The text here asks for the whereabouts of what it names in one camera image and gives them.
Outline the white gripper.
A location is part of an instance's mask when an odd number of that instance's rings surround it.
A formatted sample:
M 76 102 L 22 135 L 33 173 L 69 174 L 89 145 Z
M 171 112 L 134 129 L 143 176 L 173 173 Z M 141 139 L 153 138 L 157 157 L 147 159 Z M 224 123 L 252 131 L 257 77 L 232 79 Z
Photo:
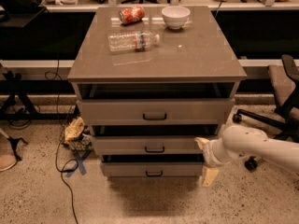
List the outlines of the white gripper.
M 200 149 L 203 149 L 206 165 L 203 167 L 202 186 L 209 187 L 217 177 L 218 167 L 227 164 L 230 161 L 230 156 L 221 139 L 208 140 L 204 137 L 196 137 Z

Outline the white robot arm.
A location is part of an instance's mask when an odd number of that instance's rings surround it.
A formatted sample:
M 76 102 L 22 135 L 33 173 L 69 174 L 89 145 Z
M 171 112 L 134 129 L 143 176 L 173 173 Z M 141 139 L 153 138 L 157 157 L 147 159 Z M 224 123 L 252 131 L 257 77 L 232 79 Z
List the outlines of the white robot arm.
M 208 140 L 196 137 L 203 152 L 204 164 L 200 177 L 202 186 L 209 187 L 219 173 L 219 167 L 242 156 L 257 156 L 288 172 L 299 174 L 299 144 L 272 139 L 259 129 L 231 125 L 221 136 Z

